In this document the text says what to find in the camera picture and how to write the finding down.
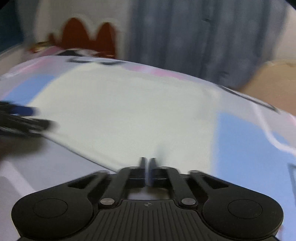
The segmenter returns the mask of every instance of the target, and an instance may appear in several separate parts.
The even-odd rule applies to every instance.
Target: tan object
[[[240,92],[296,115],[296,60],[267,62]]]

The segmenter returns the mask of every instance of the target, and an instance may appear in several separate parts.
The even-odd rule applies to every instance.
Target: red-brown object
[[[115,38],[115,28],[110,23],[103,23],[98,28],[96,39],[89,39],[89,35],[83,23],[77,18],[68,20],[63,29],[61,42],[55,39],[53,33],[48,36],[50,43],[63,49],[91,49],[99,52],[96,54],[97,57],[104,58],[116,58]]]

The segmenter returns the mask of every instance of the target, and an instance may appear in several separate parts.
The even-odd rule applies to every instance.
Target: black object
[[[0,136],[37,137],[47,130],[51,122],[36,118],[24,118],[34,114],[31,107],[0,101]]]
[[[276,241],[283,211],[272,198],[199,171],[149,163],[149,183],[169,200],[127,200],[145,186],[145,162],[117,174],[96,172],[21,198],[11,216],[30,240]]]

